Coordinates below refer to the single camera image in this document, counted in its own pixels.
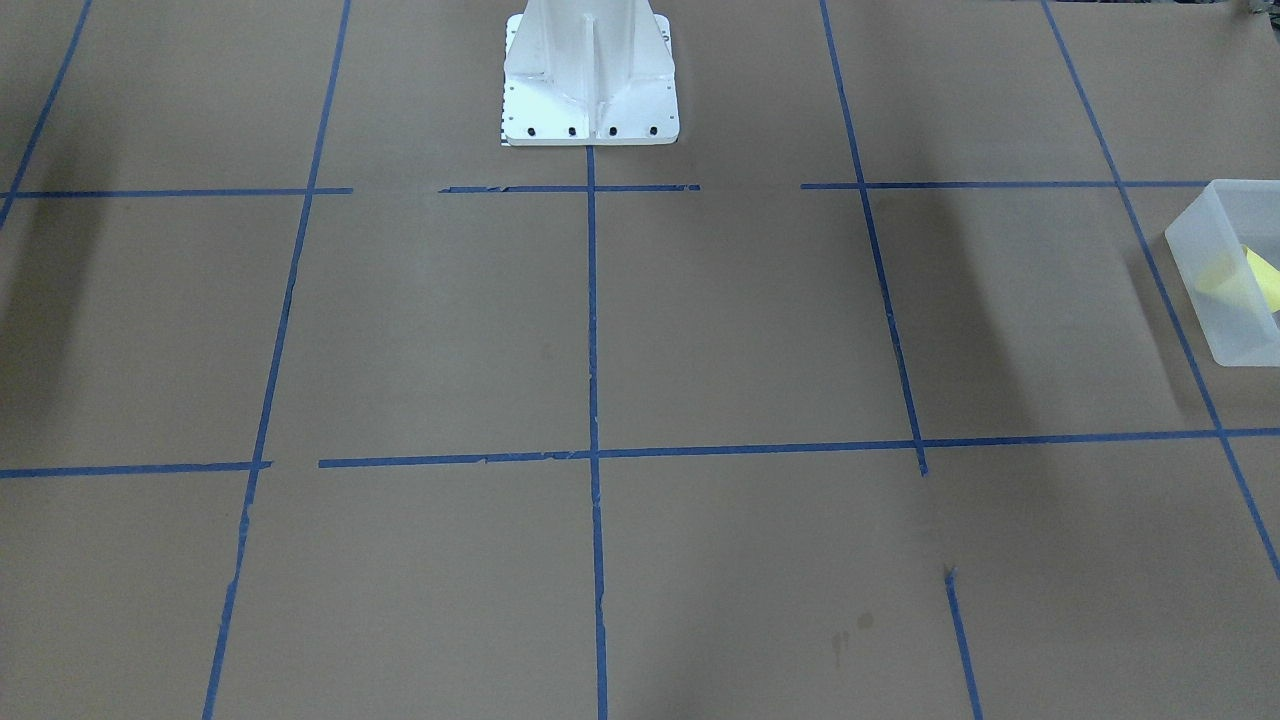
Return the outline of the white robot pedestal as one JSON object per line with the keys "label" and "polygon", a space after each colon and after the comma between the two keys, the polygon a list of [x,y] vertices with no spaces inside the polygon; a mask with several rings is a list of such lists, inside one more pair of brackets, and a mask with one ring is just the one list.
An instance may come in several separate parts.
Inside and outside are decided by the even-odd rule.
{"label": "white robot pedestal", "polygon": [[649,1],[529,1],[504,41],[502,145],[678,141],[672,26]]}

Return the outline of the clear plastic box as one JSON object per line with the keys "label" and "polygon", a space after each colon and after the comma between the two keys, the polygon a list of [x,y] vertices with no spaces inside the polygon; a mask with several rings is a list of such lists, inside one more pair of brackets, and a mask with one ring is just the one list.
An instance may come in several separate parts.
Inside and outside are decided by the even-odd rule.
{"label": "clear plastic box", "polygon": [[1279,364],[1279,183],[1213,179],[1165,231],[1213,360]]}

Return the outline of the yellow plastic cup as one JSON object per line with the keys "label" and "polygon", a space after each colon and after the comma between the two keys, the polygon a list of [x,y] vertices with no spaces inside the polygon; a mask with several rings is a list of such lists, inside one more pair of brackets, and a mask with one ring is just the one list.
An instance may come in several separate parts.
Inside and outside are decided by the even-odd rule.
{"label": "yellow plastic cup", "polygon": [[1245,310],[1279,311],[1279,270],[1248,245],[1226,251],[1210,261],[1193,284],[1217,302]]}

